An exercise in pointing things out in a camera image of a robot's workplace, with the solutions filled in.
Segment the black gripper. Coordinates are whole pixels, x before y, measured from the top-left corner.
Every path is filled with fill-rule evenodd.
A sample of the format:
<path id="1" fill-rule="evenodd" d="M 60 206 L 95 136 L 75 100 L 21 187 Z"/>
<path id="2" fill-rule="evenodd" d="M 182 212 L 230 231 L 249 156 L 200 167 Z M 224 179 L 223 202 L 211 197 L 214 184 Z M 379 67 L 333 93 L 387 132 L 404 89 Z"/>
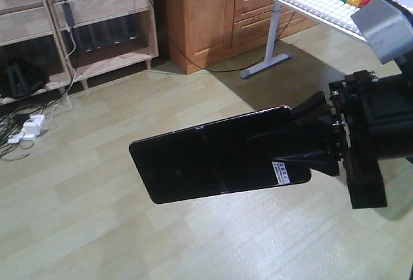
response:
<path id="1" fill-rule="evenodd" d="M 379 161 L 412 157 L 412 78 L 406 74 L 378 78 L 362 70 L 329 84 L 330 99 L 348 126 L 349 146 L 343 154 L 347 187 L 354 209 L 387 206 Z M 316 92 L 292 110 L 289 128 L 247 138 L 271 161 L 336 176 L 330 105 Z"/>

